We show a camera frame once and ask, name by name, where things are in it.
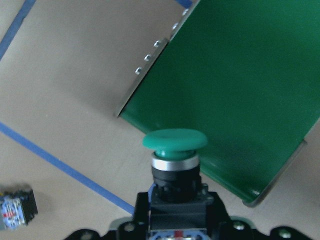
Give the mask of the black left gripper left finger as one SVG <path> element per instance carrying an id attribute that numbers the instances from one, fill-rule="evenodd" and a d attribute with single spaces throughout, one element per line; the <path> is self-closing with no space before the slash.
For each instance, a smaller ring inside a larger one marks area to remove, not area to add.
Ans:
<path id="1" fill-rule="evenodd" d="M 146 240 L 149 229 L 149 196 L 139 192 L 132 219 L 121 223 L 115 230 L 100 236 L 95 230 L 79 229 L 68 235 L 65 240 Z"/>

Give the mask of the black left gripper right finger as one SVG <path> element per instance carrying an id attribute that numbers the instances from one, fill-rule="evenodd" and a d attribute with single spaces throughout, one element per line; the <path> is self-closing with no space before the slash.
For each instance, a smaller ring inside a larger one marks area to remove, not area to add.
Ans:
<path id="1" fill-rule="evenodd" d="M 209 193 L 213 204 L 207 207 L 206 227 L 212 240 L 310 240 L 311 238 L 289 226 L 278 226 L 263 234 L 246 219 L 231 219 L 216 192 Z"/>

